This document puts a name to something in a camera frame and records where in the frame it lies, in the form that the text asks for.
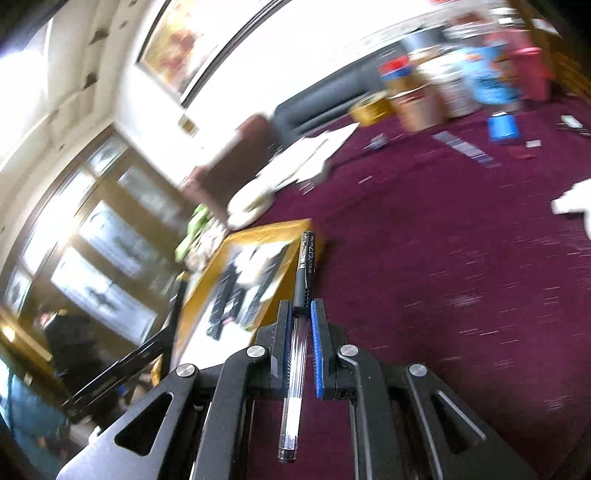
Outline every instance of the window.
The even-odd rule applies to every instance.
[[[183,234],[186,224],[180,217],[181,207],[138,167],[131,167],[117,183],[162,223]]]
[[[22,254],[31,274],[37,273],[45,255],[58,240],[72,234],[74,214],[94,182],[92,176],[79,171],[43,208]]]
[[[174,281],[170,263],[105,202],[99,202],[79,234],[128,277],[166,295]]]
[[[15,317],[21,314],[22,305],[25,303],[25,298],[30,287],[31,277],[20,268],[15,268],[8,282],[8,288],[4,298],[4,303],[11,309]]]
[[[74,248],[68,247],[51,282],[88,314],[130,342],[142,343],[153,312],[103,275]]]
[[[110,137],[99,149],[89,158],[88,165],[99,177],[117,160],[129,145],[121,137],[114,135]]]

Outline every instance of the blue container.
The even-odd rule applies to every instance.
[[[504,105],[519,100],[520,92],[511,84],[514,75],[505,57],[505,44],[465,47],[462,65],[474,98],[485,105]]]

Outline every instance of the blue gripper pad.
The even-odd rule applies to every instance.
[[[318,324],[318,311],[316,300],[310,306],[312,323],[312,340],[314,348],[314,384],[316,386],[316,398],[324,395],[323,366],[322,366],[322,344],[320,341],[320,328]]]

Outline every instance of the light fixture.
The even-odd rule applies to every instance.
[[[2,330],[2,333],[8,339],[9,342],[12,343],[12,342],[14,342],[14,340],[16,340],[16,338],[17,338],[16,332],[14,331],[14,329],[10,328],[8,325],[2,325],[0,330]]]

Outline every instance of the painting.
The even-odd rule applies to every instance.
[[[139,63],[181,98],[217,47],[203,0],[171,0],[157,21]]]

